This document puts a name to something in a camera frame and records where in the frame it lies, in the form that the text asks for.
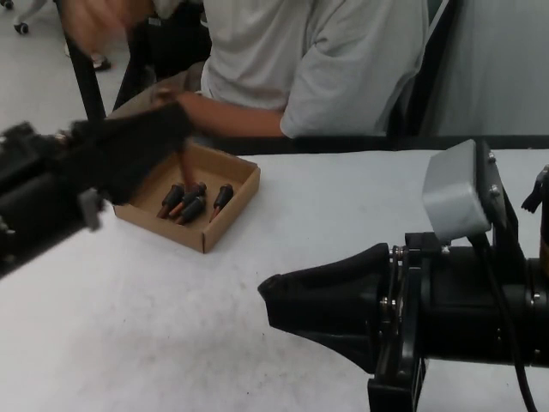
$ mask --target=hand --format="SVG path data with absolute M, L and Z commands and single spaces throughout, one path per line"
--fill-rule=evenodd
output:
M 152 0 L 63 0 L 66 32 L 88 55 L 154 11 Z

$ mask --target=small cylindrical object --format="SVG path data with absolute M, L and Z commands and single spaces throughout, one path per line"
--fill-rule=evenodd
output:
M 194 185 L 192 190 L 185 193 L 182 199 L 179 199 L 179 204 L 170 212 L 170 217 L 177 217 L 186 205 L 191 204 L 199 196 L 204 196 L 208 187 L 205 183 L 200 182 L 198 185 Z
M 234 196 L 234 189 L 231 185 L 223 185 L 220 188 L 220 194 L 217 195 L 217 198 L 214 202 L 214 213 L 212 214 L 212 217 L 209 218 L 209 221 L 212 221 L 217 217 L 217 215 L 227 206 L 229 202 L 231 202 L 232 197 Z
M 164 197 L 164 200 L 162 201 L 162 209 L 156 217 L 159 217 L 160 219 L 167 218 L 168 214 L 170 213 L 170 210 L 175 208 L 178 203 L 181 201 L 181 197 L 183 197 L 185 194 L 185 188 L 181 184 L 172 185 L 172 188 Z
M 181 215 L 175 221 L 178 225 L 184 225 L 190 221 L 194 221 L 206 209 L 206 201 L 204 197 L 197 197 L 189 206 L 181 212 Z

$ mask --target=shoe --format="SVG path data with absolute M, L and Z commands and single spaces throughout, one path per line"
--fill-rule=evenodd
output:
M 65 43 L 65 56 L 70 58 L 69 46 L 67 43 Z M 92 60 L 94 62 L 94 70 L 97 72 L 109 70 L 112 67 L 109 59 L 101 54 L 94 54 Z

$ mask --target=screw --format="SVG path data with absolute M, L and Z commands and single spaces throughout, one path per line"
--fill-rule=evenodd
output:
M 490 195 L 492 195 L 492 197 L 500 197 L 501 196 L 501 191 L 499 190 L 498 185 L 492 185 L 490 187 Z

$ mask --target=table surface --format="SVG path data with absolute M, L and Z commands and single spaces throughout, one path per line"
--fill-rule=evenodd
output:
M 0 410 L 361 411 L 369 378 L 269 328 L 257 286 L 428 231 L 432 152 L 255 156 L 260 191 L 208 255 L 111 211 L 0 282 Z M 548 151 L 497 152 L 527 256 L 540 216 L 518 210 Z M 528 369 L 538 406 L 549 371 Z M 420 411 L 517 411 L 511 367 L 431 360 Z

